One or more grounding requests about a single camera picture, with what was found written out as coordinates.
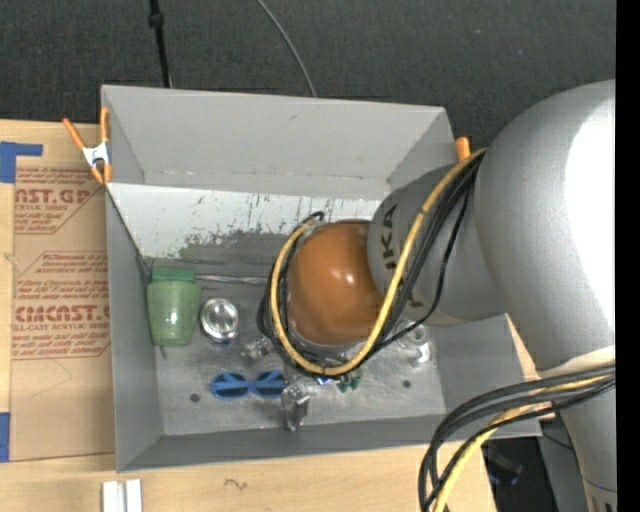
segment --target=green cup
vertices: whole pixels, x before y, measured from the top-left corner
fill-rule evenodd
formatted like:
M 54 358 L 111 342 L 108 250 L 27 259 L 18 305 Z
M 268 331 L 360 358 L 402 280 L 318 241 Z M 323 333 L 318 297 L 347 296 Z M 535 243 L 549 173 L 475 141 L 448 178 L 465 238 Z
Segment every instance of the green cup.
M 151 337 L 156 345 L 187 345 L 195 328 L 200 306 L 200 288 L 195 272 L 154 269 L 147 286 L 147 309 Z

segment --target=metal bottle cap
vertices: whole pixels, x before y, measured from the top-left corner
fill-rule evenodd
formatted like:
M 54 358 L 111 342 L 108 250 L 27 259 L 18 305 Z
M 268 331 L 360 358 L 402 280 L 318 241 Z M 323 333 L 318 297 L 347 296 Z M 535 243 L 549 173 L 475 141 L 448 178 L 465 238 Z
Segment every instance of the metal bottle cap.
M 238 335 L 238 310 L 225 299 L 209 299 L 200 310 L 200 325 L 218 343 L 229 343 Z

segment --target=black cable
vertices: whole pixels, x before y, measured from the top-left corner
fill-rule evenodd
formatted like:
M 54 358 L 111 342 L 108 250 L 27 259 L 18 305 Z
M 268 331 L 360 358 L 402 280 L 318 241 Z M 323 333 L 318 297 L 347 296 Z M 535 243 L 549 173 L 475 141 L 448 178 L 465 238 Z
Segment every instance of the black cable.
M 291 50 L 291 53 L 293 54 L 293 58 L 298 63 L 298 67 L 300 68 L 300 70 L 302 71 L 302 74 L 304 75 L 304 79 L 307 82 L 307 87 L 309 87 L 309 92 L 311 93 L 311 96 L 313 96 L 314 98 L 317 98 L 318 93 L 316 92 L 316 88 L 313 86 L 313 82 L 311 81 L 311 77 L 307 72 L 307 68 L 305 67 L 304 62 L 302 62 L 302 58 L 300 57 L 300 55 L 298 55 L 298 51 L 296 50 L 296 47 L 293 45 L 293 42 L 291 41 L 291 39 L 289 39 L 289 36 L 287 35 L 284 28 L 278 21 L 278 18 L 276 18 L 275 15 L 269 9 L 269 7 L 267 7 L 267 4 L 264 3 L 264 0 L 256 0 L 256 2 L 262 8 L 262 10 L 267 14 L 267 16 L 269 16 L 273 24 L 278 29 L 278 32 L 280 32 L 282 39 L 284 39 L 285 43 L 287 43 L 289 50 Z
M 158 54 L 160 56 L 160 68 L 162 69 L 162 83 L 165 88 L 171 89 L 171 75 L 169 74 L 169 60 L 167 59 L 167 49 L 164 44 L 164 14 L 160 11 L 159 0 L 149 0 L 151 5 L 151 14 L 149 14 L 149 27 L 156 33 L 156 43 L 158 46 Z
M 437 479 L 437 467 L 435 467 L 435 456 L 434 454 L 437 452 L 440 445 L 444 443 L 444 440 L 450 435 L 451 432 L 459 430 L 464 426 L 477 421 L 489 414 L 494 412 L 499 412 L 504 409 L 508 409 L 515 406 L 520 405 L 530 405 L 533 403 L 537 403 L 540 400 L 537 400 L 536 397 L 539 395 L 525 395 L 522 398 L 522 401 L 511 403 L 511 406 L 506 406 L 503 399 L 510 397 L 514 397 L 515 395 L 522 393 L 529 393 L 533 391 L 538 391 L 542 389 L 546 389 L 552 386 L 560 386 L 564 384 L 569 384 L 571 382 L 575 382 L 578 380 L 586 380 L 590 378 L 603 377 L 615 375 L 615 365 L 608 365 L 601 368 L 593 368 L 588 370 L 582 370 L 579 372 L 574 372 L 571 374 L 557 375 L 554 377 L 547 377 L 545 379 L 540 379 L 537 381 L 531 382 L 523 382 L 520 384 L 514 384 L 511 386 L 499 388 L 488 393 L 484 393 L 479 395 L 467 402 L 461 404 L 456 407 L 451 413 L 447 415 L 447 417 L 438 425 L 436 431 L 434 432 L 427 452 L 423 461 L 430 462 L 432 469 L 432 478 Z M 421 467 L 421 482 L 423 482 L 426 476 L 426 467 Z
M 420 318 L 419 320 L 413 322 L 411 325 L 409 325 L 408 327 L 406 327 L 405 329 L 403 329 L 402 331 L 394 334 L 391 338 L 386 339 L 381 345 L 381 348 L 386 347 L 387 345 L 393 343 L 394 341 L 402 338 L 403 336 L 407 335 L 408 333 L 410 333 L 411 331 L 413 331 L 414 329 L 416 329 L 419 325 L 422 325 L 424 322 L 426 322 L 431 315 L 436 311 L 436 308 L 438 307 L 438 304 L 440 303 L 440 298 L 442 297 L 442 290 L 444 289 L 444 278 L 447 272 L 447 266 L 449 265 L 449 259 L 451 258 L 451 254 L 453 253 L 453 247 L 455 246 L 455 242 L 457 240 L 458 237 L 458 232 L 460 231 L 460 226 L 462 226 L 462 221 L 464 219 L 465 213 L 467 211 L 467 206 L 469 204 L 469 196 L 471 193 L 471 189 L 473 186 L 473 179 L 471 177 L 471 180 L 468 184 L 468 188 L 466 190 L 466 194 L 464 197 L 464 201 L 462 203 L 462 208 L 460 209 L 460 213 L 458 214 L 458 218 L 456 219 L 456 222 L 453 226 L 453 229 L 451 231 L 451 236 L 449 237 L 449 242 L 447 243 L 447 248 L 445 249 L 443 258 L 442 258 L 442 262 L 440 263 L 440 272 L 438 275 L 438 282 L 436 285 L 436 292 L 435 295 L 433 297 L 433 301 L 431 303 L 431 307 L 429 308 L 429 311 L 427 311 L 427 313 Z M 422 265 L 424 264 L 424 260 L 426 260 L 427 254 L 430 250 L 430 246 L 433 244 L 433 241 L 431 241 L 431 243 L 429 244 L 429 247 L 426 251 L 424 251 L 424 255 L 418 254 L 417 258 L 416 258 L 416 262 L 414 265 L 412 265 L 412 268 L 410 270 L 411 275 L 407 277 L 407 282 L 405 283 L 405 285 L 403 286 L 401 295 L 398 297 L 398 305 L 396 306 L 398 314 L 397 316 L 399 317 L 402 313 L 402 309 L 404 309 L 404 305 L 406 304 L 407 299 L 409 298 L 409 295 L 415 285 L 415 282 L 417 281 L 417 276 L 419 275 L 420 271 L 415 273 L 415 278 L 413 277 L 413 269 L 414 268 L 422 268 Z M 397 319 L 395 319 L 393 321 L 392 327 L 391 329 L 393 329 L 393 327 L 395 327 L 395 325 L 397 324 Z
M 429 222 L 426 233 L 420 243 L 420 247 L 417 250 L 416 257 L 414 258 L 414 261 L 407 273 L 402 289 L 400 290 L 399 295 L 396 298 L 396 301 L 392 308 L 390 316 L 385 322 L 385 326 L 383 327 L 380 333 L 380 336 L 376 341 L 376 344 L 374 345 L 372 350 L 363 358 L 363 360 L 360 361 L 360 363 L 358 363 L 358 365 L 356 365 L 350 371 L 356 370 L 357 368 L 362 366 L 365 362 L 367 362 L 371 357 L 373 357 L 375 354 L 377 354 L 378 352 L 380 352 L 381 350 L 389 346 L 392 342 L 396 341 L 397 339 L 404 336 L 408 332 L 411 332 L 413 329 L 418 327 L 418 325 L 421 325 L 433 314 L 433 312 L 437 308 L 438 303 L 440 301 L 440 297 L 442 295 L 443 288 L 444 288 L 444 278 L 446 274 L 447 265 L 449 263 L 449 259 L 453 252 L 455 241 L 457 239 L 458 232 L 460 230 L 462 221 L 464 219 L 464 215 L 467 210 L 470 192 L 471 192 L 471 189 L 473 188 L 473 183 L 475 180 L 475 174 L 480 166 L 481 161 L 482 161 L 482 156 L 470 162 L 467 168 L 465 168 L 462 171 L 462 173 L 445 189 L 443 196 L 440 199 L 439 207 L 436 209 L 435 213 L 431 218 L 431 221 Z M 455 205 L 460 200 L 460 197 L 462 196 L 462 194 L 465 194 L 464 202 L 460 209 L 458 217 L 455 221 L 454 227 L 451 231 L 451 235 L 447 243 L 447 248 L 445 250 L 445 254 L 443 255 L 443 260 L 440 264 L 440 275 L 439 275 L 438 283 L 436 286 L 436 294 L 434 296 L 433 304 L 431 305 L 429 312 L 423 318 L 421 318 L 417 322 L 414 322 L 409 327 L 405 328 L 401 333 L 397 333 L 391 338 L 385 339 L 385 337 L 388 336 L 388 334 L 393 331 L 393 328 L 395 327 L 400 316 L 402 315 L 402 311 L 408 301 L 408 298 L 411 294 L 413 286 L 415 285 L 415 282 L 417 281 L 417 278 L 422 270 L 422 266 L 424 265 L 424 262 L 429 252 L 431 251 L 433 243 L 435 242 L 435 239 L 438 233 L 440 232 L 442 225 L 444 224 L 445 220 L 448 218 L 449 214 L 451 213 Z M 281 272 L 282 278 L 278 283 L 279 287 L 280 286 L 286 287 L 286 270 L 288 270 L 288 264 L 294 252 L 295 251 L 293 250 L 293 248 L 289 252 L 287 263 L 285 263 L 285 265 L 283 266 L 283 270 Z M 286 312 L 282 309 L 284 307 L 283 299 L 282 299 L 283 297 L 282 291 L 279 290 L 278 292 L 279 292 L 278 293 L 279 304 L 281 305 L 281 315 L 286 314 Z M 267 298 L 263 300 L 266 304 L 269 303 Z M 262 304 L 260 309 L 266 313 L 268 308 L 265 309 L 264 304 Z M 263 331 L 263 334 L 267 335 L 275 345 L 279 346 L 280 341 L 277 339 L 277 337 L 273 333 L 267 334 L 266 332 Z M 291 364 L 298 371 L 301 371 L 306 375 L 313 376 L 313 374 L 311 374 L 310 372 L 302 370 L 297 363 L 295 363 L 290 357 L 288 357 L 288 355 L 286 355 L 285 357 L 286 357 L 285 360 L 288 361 L 289 364 Z M 316 360 L 320 359 L 319 364 L 321 364 L 322 366 L 328 366 L 326 361 L 323 361 L 322 358 L 314 357 L 314 359 Z
M 496 422 L 492 425 L 487 425 L 486 427 L 482 428 L 481 430 L 479 430 L 478 432 L 476 432 L 473 436 L 471 436 L 470 438 L 468 438 L 465 443 L 456 451 L 456 453 L 454 454 L 454 456 L 451 458 L 451 460 L 449 461 L 449 464 L 447 465 L 446 469 L 443 471 L 442 476 L 440 477 L 440 479 L 436 482 L 436 485 L 434 485 L 434 488 L 431 491 L 431 494 L 429 495 L 429 497 L 426 496 L 426 485 L 425 482 L 423 480 L 420 480 L 418 482 L 418 498 L 420 500 L 420 506 L 422 507 L 422 511 L 423 512 L 427 512 L 429 510 L 429 507 L 433 504 L 433 502 L 437 499 L 437 497 L 439 496 L 440 492 L 442 491 L 442 488 L 444 486 L 444 483 L 447 481 L 447 479 L 449 478 L 449 476 L 451 475 L 451 472 L 453 470 L 453 468 L 455 467 L 455 465 L 457 464 L 458 460 L 460 459 L 460 457 L 462 456 L 462 454 L 466 451 L 466 449 L 471 445 L 471 443 L 473 443 L 478 437 L 480 437 L 481 435 L 503 427 L 505 425 L 510 425 L 512 423 L 516 423 L 516 422 L 520 422 L 520 421 L 524 421 L 527 419 L 532 419 L 532 418 L 538 418 L 540 416 L 552 413 L 552 412 L 557 412 L 563 409 L 567 409 L 569 407 L 573 407 L 575 405 L 578 405 L 580 403 L 583 403 L 587 400 L 590 400 L 602 393 L 605 393 L 607 391 L 609 391 L 610 389 L 612 389 L 613 387 L 615 387 L 615 378 L 613 379 L 613 382 L 605 382 L 604 384 L 601 384 L 599 386 L 597 386 L 595 389 L 588 391 L 588 392 L 584 392 L 581 393 L 579 396 L 573 398 L 573 399 L 569 399 L 566 400 L 562 403 L 559 404 L 553 404 L 551 406 L 548 407 L 544 407 L 542 409 L 539 409 L 537 411 L 533 411 L 533 412 L 529 412 L 529 413 L 524 413 L 524 414 L 520 414 L 514 418 L 509 418 L 509 419 L 505 419 L 499 422 Z
M 406 278 L 404 279 L 404 284 L 402 285 L 402 288 L 398 293 L 394 307 L 385 325 L 385 329 L 383 329 L 384 336 L 387 336 L 397 324 L 400 316 L 402 315 L 404 307 L 407 301 L 409 300 L 409 296 L 413 291 L 413 287 L 415 286 L 415 283 L 418 280 L 418 276 L 420 275 L 420 272 L 422 272 L 422 267 L 424 266 L 427 256 L 431 252 L 431 248 L 435 242 L 436 237 L 440 232 L 440 229 L 442 228 L 442 225 L 444 224 L 445 220 L 447 219 L 447 217 L 449 216 L 449 214 L 451 213 L 455 205 L 458 203 L 461 195 L 463 193 L 466 193 L 464 207 L 462 208 L 461 214 L 458 216 L 458 219 L 456 221 L 457 229 L 454 228 L 455 231 L 452 231 L 452 234 L 449 239 L 447 251 L 449 251 L 449 256 L 450 256 L 450 252 L 451 250 L 453 250 L 453 242 L 455 242 L 455 238 L 457 237 L 458 230 L 460 229 L 460 224 L 462 223 L 462 219 L 464 217 L 464 212 L 466 211 L 468 196 L 471 188 L 473 187 L 474 177 L 475 177 L 476 171 L 480 167 L 480 163 L 482 161 L 483 156 L 484 154 L 480 155 L 478 158 L 470 162 L 469 165 L 462 171 L 461 175 L 458 176 L 457 179 L 454 180 L 454 182 L 449 185 L 449 187 L 447 187 L 447 189 L 443 194 L 443 197 L 440 199 L 440 207 L 437 208 L 436 213 L 434 214 L 432 221 L 429 224 L 427 233 L 425 234 L 422 242 L 420 243 L 420 246 L 416 253 L 416 257 L 413 263 L 411 264 L 411 268 L 407 272 Z M 446 263 L 448 263 L 449 257 L 445 256 L 445 258 L 446 258 Z M 439 302 L 439 300 L 440 300 L 440 297 L 434 298 L 433 300 L 433 303 L 436 304 L 436 307 L 437 307 L 437 302 Z M 431 309 L 433 311 L 429 312 L 429 316 L 433 314 L 436 307 L 434 307 L 432 304 Z
M 449 237 L 449 242 L 447 243 L 447 248 L 446 248 L 444 256 L 442 258 L 442 262 L 440 263 L 440 274 L 438 276 L 438 283 L 436 285 L 436 294 L 434 296 L 434 299 L 433 299 L 433 302 L 431 304 L 431 307 L 429 308 L 429 311 L 422 318 L 420 318 L 419 320 L 413 322 L 411 325 L 409 325 L 408 327 L 406 327 L 402 331 L 394 334 L 390 338 L 384 339 L 382 342 L 376 343 L 376 345 L 374 345 L 374 347 L 371 349 L 371 352 L 369 352 L 367 354 L 367 356 L 362 360 L 360 365 L 365 363 L 369 359 L 371 359 L 374 355 L 376 355 L 381 350 L 384 350 L 385 348 L 387 348 L 394 341 L 396 341 L 396 340 L 402 338 L 403 336 L 405 336 L 406 334 L 410 333 L 411 331 L 416 329 L 419 325 L 422 325 L 435 312 L 435 310 L 438 307 L 438 304 L 440 302 L 440 297 L 442 295 L 442 290 L 444 288 L 444 278 L 445 278 L 445 275 L 446 275 L 446 272 L 447 272 L 447 266 L 449 264 L 449 258 L 451 257 L 451 254 L 453 252 L 453 247 L 455 245 L 455 242 L 456 242 L 456 239 L 457 239 L 457 236 L 458 236 L 458 231 L 460 230 L 460 226 L 462 225 L 462 220 L 463 220 L 465 212 L 467 210 L 467 204 L 468 204 L 469 191 L 470 190 L 471 190 L 470 188 L 467 190 L 467 195 L 465 196 L 464 203 L 462 205 L 462 208 L 460 209 L 460 212 L 458 214 L 458 218 L 456 219 L 456 222 L 455 222 L 455 225 L 453 227 L 453 230 L 451 231 L 451 236 Z M 431 246 L 433 245 L 433 241 L 435 240 L 435 236 L 428 238 L 428 235 L 426 235 L 423 240 L 427 240 L 427 242 L 426 242 L 426 244 L 422 245 L 420 249 L 422 249 L 423 247 L 426 247 L 426 251 L 424 252 L 425 257 L 426 257 L 426 254 L 429 252 L 429 250 L 431 249 Z M 416 260 L 414 265 L 412 265 L 412 269 L 416 268 L 417 265 L 422 266 L 422 263 L 424 263 L 424 262 L 418 262 Z M 406 292 L 406 294 L 405 294 L 406 295 L 406 299 L 408 299 L 408 297 L 409 297 L 409 294 L 411 292 L 411 289 L 413 288 L 413 284 L 415 283 L 415 279 L 416 278 L 412 277 L 413 282 L 411 282 L 411 280 L 409 280 L 409 278 L 408 278 L 407 282 L 405 282 L 405 284 L 403 285 L 403 291 Z M 399 317 L 401 315 L 402 309 L 404 308 L 404 305 L 406 304 L 406 299 L 404 299 L 404 300 L 401 300 L 400 298 L 398 299 L 398 304 L 395 306 L 397 313 L 396 313 L 396 315 L 394 315 L 394 317 L 390 318 L 390 321 L 388 322 L 390 325 L 389 325 L 389 327 L 387 329 L 383 329 L 383 333 L 384 333 L 385 330 L 387 330 L 387 331 L 392 331 L 393 330 L 393 328 L 395 327 L 395 325 L 398 322 L 398 319 L 399 319 Z

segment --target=blue tape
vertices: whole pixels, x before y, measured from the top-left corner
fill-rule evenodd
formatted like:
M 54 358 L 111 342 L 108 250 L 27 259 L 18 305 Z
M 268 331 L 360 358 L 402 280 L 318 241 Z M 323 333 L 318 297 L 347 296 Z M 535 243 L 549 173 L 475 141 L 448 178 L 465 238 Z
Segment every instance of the blue tape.
M 16 182 L 17 156 L 42 156 L 42 144 L 0 142 L 0 183 Z
M 9 418 L 8 412 L 0 412 L 0 462 L 9 462 Z

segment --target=gray robot arm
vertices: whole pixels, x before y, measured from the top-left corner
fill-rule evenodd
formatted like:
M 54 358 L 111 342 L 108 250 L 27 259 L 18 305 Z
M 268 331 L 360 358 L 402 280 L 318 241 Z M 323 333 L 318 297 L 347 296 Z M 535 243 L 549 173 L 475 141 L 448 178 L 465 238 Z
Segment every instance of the gray robot arm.
M 368 257 L 380 289 L 441 173 L 394 191 L 376 213 Z M 614 81 L 558 94 L 520 115 L 478 170 L 429 321 L 446 325 L 506 312 L 541 373 L 614 358 L 614 173 Z M 443 224 L 407 303 L 413 320 L 433 303 L 460 208 Z M 562 416 L 592 512 L 616 507 L 615 390 Z

